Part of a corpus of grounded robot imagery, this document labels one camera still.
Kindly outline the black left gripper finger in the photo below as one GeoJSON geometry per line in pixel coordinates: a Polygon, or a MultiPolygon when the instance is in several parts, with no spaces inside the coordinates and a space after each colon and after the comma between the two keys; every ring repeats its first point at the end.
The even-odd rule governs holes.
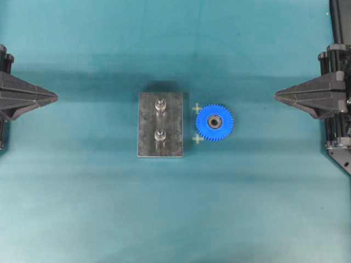
{"type": "Polygon", "coordinates": [[[24,100],[57,100],[55,93],[1,72],[1,96],[24,100]]]}
{"type": "Polygon", "coordinates": [[[55,94],[1,91],[1,117],[14,121],[19,116],[58,100],[55,94]]]}

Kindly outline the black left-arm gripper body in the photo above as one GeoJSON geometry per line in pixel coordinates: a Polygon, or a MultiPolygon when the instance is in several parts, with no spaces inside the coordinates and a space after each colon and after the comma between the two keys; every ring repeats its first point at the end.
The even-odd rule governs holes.
{"type": "MultiPolygon", "coordinates": [[[[10,74],[14,57],[7,53],[6,47],[1,44],[1,72],[10,74]]],[[[1,150],[4,148],[5,118],[1,115],[1,150]]]]}

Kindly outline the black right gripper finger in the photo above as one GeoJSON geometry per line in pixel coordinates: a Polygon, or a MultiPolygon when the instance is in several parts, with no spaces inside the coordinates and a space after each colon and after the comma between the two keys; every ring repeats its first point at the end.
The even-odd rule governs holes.
{"type": "Polygon", "coordinates": [[[293,85],[289,88],[280,90],[275,96],[317,93],[317,92],[341,92],[346,89],[345,72],[336,71],[324,74],[318,78],[311,79],[307,82],[293,85]]]}
{"type": "Polygon", "coordinates": [[[277,92],[274,99],[310,114],[315,119],[332,117],[335,113],[346,112],[345,92],[277,92]]]}

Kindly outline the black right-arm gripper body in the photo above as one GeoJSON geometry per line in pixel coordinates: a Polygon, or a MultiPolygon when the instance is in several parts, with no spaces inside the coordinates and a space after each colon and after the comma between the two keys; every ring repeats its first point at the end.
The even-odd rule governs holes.
{"type": "Polygon", "coordinates": [[[318,55],[321,74],[343,71],[346,82],[347,112],[333,113],[324,120],[326,144],[333,148],[350,148],[350,45],[331,44],[326,52],[318,55]]]}

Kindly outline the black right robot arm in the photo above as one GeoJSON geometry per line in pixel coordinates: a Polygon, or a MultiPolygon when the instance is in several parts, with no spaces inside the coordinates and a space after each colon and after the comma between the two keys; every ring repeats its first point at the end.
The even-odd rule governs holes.
{"type": "Polygon", "coordinates": [[[350,173],[350,1],[330,1],[334,43],[318,55],[320,77],[279,90],[276,101],[325,123],[328,155],[350,173]]]}

